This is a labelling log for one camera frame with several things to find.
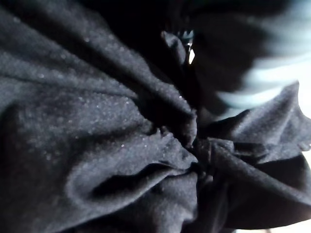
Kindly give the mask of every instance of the wrinkled fabric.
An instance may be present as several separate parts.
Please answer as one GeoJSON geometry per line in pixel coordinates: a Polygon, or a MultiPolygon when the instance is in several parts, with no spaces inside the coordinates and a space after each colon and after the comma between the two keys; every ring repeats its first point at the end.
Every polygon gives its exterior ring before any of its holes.
{"type": "Polygon", "coordinates": [[[198,129],[195,80],[151,30],[161,14],[140,7],[1,2],[0,232],[219,233],[311,218],[298,84],[198,129]]]}

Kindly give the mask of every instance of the crumpled fabric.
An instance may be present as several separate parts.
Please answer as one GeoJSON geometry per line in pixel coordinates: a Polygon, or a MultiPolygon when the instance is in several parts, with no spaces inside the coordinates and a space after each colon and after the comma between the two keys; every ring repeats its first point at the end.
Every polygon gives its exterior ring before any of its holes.
{"type": "Polygon", "coordinates": [[[122,41],[138,16],[116,33],[77,1],[17,0],[0,18],[0,232],[219,233],[311,218],[297,84],[197,130],[195,85],[161,34],[122,41]]]}

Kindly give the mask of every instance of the dark garment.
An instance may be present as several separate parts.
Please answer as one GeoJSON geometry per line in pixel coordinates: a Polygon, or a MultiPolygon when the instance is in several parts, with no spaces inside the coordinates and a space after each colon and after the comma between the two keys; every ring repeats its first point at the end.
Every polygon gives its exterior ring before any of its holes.
{"type": "Polygon", "coordinates": [[[218,233],[311,218],[298,85],[197,132],[195,78],[161,40],[159,6],[130,2],[1,1],[0,232],[218,233]]]}

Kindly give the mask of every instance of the black fabric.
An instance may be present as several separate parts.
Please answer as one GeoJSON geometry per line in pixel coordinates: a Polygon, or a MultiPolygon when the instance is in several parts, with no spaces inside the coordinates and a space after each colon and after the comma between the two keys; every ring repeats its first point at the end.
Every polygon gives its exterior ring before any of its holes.
{"type": "Polygon", "coordinates": [[[161,14],[121,6],[1,2],[0,232],[219,233],[311,218],[298,85],[197,131],[195,80],[162,41],[161,14]]]}

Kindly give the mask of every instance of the black cloth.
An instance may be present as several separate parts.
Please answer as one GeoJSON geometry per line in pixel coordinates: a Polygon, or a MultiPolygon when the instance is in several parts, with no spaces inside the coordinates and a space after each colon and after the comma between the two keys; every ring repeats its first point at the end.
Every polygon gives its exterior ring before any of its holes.
{"type": "Polygon", "coordinates": [[[0,232],[218,233],[311,218],[298,85],[197,131],[195,79],[161,39],[163,6],[116,2],[1,1],[0,232]]]}

